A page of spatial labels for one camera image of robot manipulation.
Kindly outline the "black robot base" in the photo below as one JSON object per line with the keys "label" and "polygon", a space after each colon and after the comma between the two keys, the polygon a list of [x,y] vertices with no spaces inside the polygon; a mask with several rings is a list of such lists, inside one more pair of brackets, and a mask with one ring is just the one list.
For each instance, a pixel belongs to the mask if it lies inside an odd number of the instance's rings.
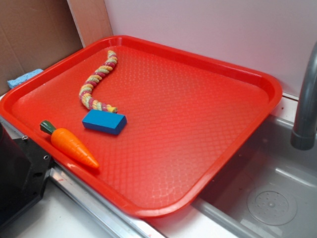
{"label": "black robot base", "polygon": [[0,126],[0,227],[18,218],[44,195],[53,159],[32,139],[12,139]]}

